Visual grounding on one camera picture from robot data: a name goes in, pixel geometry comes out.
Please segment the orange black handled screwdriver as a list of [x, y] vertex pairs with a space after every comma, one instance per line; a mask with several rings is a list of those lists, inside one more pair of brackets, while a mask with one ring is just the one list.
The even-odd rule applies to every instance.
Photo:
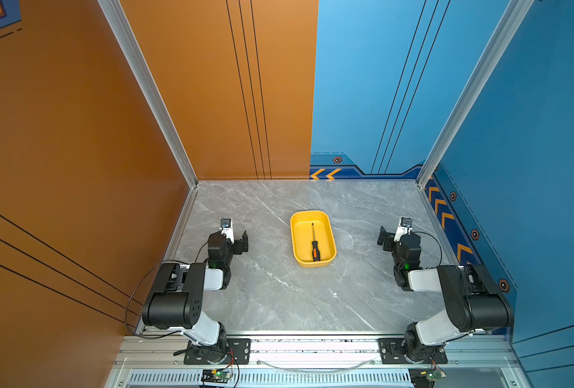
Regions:
[[312, 258], [314, 262], [320, 262], [321, 261], [321, 257], [320, 257], [320, 250], [319, 250], [319, 242], [316, 239], [315, 236], [315, 224], [311, 223], [311, 230], [312, 230], [312, 242], [311, 242], [311, 246], [312, 246]]

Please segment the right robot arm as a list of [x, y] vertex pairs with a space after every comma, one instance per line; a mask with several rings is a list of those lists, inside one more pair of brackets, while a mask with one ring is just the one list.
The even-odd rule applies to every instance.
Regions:
[[421, 237], [406, 223], [394, 233], [381, 227], [378, 244], [392, 254], [401, 289], [438, 293], [444, 302], [436, 315], [408, 325], [402, 342], [389, 348], [391, 354], [411, 363], [433, 361], [452, 341], [513, 325], [513, 309], [483, 265], [421, 267]]

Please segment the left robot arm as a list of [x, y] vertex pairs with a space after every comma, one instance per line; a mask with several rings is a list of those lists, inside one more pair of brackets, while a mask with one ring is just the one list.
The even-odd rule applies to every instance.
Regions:
[[232, 241], [215, 232], [208, 237], [207, 247], [208, 258], [202, 263], [186, 268], [180, 263], [160, 265], [141, 318], [147, 326], [187, 337], [186, 354], [217, 364], [229, 357], [226, 329], [204, 313], [204, 292], [228, 287], [233, 257], [249, 249], [248, 234]]

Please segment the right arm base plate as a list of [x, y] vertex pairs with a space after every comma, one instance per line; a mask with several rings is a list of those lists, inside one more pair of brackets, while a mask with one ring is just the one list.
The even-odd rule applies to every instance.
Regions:
[[447, 354], [442, 346], [425, 346], [416, 341], [408, 344], [406, 339], [378, 339], [379, 355], [384, 365], [436, 364], [448, 363]]

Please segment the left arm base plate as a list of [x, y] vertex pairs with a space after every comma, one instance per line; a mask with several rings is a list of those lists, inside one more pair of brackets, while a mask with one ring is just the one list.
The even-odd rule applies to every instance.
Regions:
[[221, 339], [212, 346], [189, 345], [183, 363], [185, 365], [247, 365], [251, 356], [251, 339]]

